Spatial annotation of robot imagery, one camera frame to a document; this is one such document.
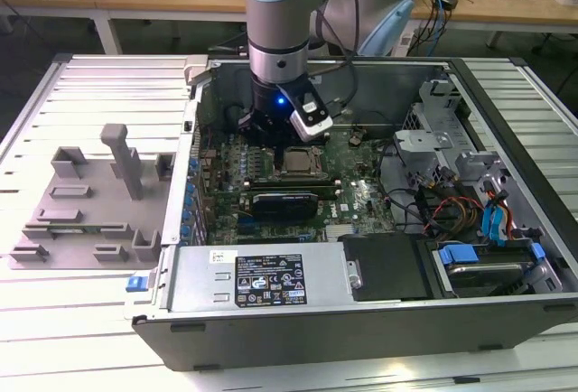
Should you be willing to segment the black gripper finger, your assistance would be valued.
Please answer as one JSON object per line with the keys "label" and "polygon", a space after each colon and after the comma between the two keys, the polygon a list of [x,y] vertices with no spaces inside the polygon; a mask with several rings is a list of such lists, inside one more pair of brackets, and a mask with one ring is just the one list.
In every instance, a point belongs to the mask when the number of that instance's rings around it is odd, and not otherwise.
{"label": "black gripper finger", "polygon": [[281,170],[284,162],[285,123],[262,112],[250,112],[238,120],[239,133],[253,146],[274,151],[274,168]]}

